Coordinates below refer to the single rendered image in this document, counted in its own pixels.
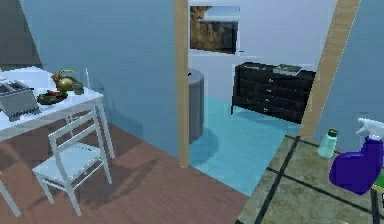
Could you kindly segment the grey round bin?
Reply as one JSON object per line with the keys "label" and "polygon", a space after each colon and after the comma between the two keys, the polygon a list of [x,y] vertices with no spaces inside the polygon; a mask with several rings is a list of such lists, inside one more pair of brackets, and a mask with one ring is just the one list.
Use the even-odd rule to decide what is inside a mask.
{"label": "grey round bin", "polygon": [[204,123],[204,74],[189,69],[189,141],[193,143],[203,134]]}

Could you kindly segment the black chest of drawers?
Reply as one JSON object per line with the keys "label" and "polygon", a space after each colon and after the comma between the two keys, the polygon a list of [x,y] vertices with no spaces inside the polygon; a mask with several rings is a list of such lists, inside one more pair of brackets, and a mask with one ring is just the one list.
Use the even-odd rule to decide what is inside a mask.
{"label": "black chest of drawers", "polygon": [[245,62],[235,67],[232,105],[300,124],[315,78],[301,70],[296,76],[278,74],[273,65]]}

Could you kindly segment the framed landscape picture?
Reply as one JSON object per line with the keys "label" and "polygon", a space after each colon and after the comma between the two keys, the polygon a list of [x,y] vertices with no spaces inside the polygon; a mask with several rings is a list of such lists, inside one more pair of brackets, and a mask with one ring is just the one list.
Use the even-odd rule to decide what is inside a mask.
{"label": "framed landscape picture", "polygon": [[190,48],[235,54],[239,6],[191,6]]}

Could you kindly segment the green book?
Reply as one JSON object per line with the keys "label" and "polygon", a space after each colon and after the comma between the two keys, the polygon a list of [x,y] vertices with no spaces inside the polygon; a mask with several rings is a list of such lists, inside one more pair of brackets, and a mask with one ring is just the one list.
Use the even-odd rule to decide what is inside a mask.
{"label": "green book", "polygon": [[301,66],[279,64],[273,68],[273,72],[282,75],[296,76],[302,70]]}

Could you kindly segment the white table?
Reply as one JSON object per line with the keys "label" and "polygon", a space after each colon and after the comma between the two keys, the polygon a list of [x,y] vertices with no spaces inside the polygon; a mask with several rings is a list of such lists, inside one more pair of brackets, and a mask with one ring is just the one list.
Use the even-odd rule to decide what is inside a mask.
{"label": "white table", "polygon": [[[1,76],[5,76],[7,78],[3,82],[17,80],[30,87],[35,97],[42,93],[42,91],[48,90],[55,86],[55,83],[51,79],[51,74],[49,72],[34,66],[5,71],[3,73],[0,72],[0,77]],[[0,142],[46,126],[61,119],[64,119],[67,125],[69,122],[78,119],[80,116],[95,110],[101,130],[101,136],[103,139],[107,160],[109,158],[113,159],[115,157],[115,152],[113,149],[103,106],[103,95],[101,93],[98,93],[89,88],[85,88],[82,95],[71,93],[62,102],[53,104],[51,106],[41,105],[39,108],[40,113],[28,113],[22,115],[19,120],[14,122],[10,122],[9,118],[4,112],[0,112]],[[72,133],[67,133],[58,138],[57,143],[62,144],[72,135],[78,134],[80,131],[89,127],[91,124],[92,121],[88,121],[85,124],[75,128]]]}

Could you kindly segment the white chair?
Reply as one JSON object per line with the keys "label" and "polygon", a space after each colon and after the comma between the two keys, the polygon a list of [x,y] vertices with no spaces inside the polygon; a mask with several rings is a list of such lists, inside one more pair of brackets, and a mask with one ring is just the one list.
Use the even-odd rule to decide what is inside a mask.
{"label": "white chair", "polygon": [[[57,139],[88,121],[92,124],[72,135],[62,144]],[[112,178],[106,157],[96,111],[80,116],[48,135],[53,155],[32,169],[51,204],[54,203],[50,187],[66,192],[78,216],[82,215],[75,190],[100,168],[104,168],[109,184]]]}

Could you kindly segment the pale green shaker bottle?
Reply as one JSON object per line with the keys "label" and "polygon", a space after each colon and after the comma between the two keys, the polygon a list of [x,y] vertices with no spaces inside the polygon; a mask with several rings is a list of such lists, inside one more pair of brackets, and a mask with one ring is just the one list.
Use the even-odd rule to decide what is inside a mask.
{"label": "pale green shaker bottle", "polygon": [[333,157],[336,149],[337,135],[338,131],[336,129],[328,130],[317,150],[319,156],[326,159]]}

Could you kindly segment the dark plate with food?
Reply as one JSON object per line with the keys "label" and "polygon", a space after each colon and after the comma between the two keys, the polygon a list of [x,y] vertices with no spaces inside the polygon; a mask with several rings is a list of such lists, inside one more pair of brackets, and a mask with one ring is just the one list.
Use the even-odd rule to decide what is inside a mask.
{"label": "dark plate with food", "polygon": [[53,105],[53,104],[62,102],[67,97],[68,97],[68,94],[66,92],[54,92],[54,91],[48,90],[44,94],[39,94],[36,97],[36,100],[41,105]]}

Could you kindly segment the silver toaster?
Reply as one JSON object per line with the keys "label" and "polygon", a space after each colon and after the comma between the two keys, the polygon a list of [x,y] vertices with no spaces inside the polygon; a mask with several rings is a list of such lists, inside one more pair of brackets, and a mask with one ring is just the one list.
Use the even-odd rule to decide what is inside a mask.
{"label": "silver toaster", "polygon": [[40,108],[32,89],[14,80],[0,83],[0,112],[14,122],[22,115],[40,113]]}

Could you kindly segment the blue spray bottle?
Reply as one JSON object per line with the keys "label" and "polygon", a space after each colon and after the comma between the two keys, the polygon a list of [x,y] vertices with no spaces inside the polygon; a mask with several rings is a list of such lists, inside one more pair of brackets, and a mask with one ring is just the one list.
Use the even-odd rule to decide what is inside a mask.
{"label": "blue spray bottle", "polygon": [[363,126],[357,134],[364,131],[369,134],[358,152],[341,153],[334,159],[329,181],[352,193],[364,195],[371,189],[383,167],[384,123],[367,118],[359,118],[358,121]]}

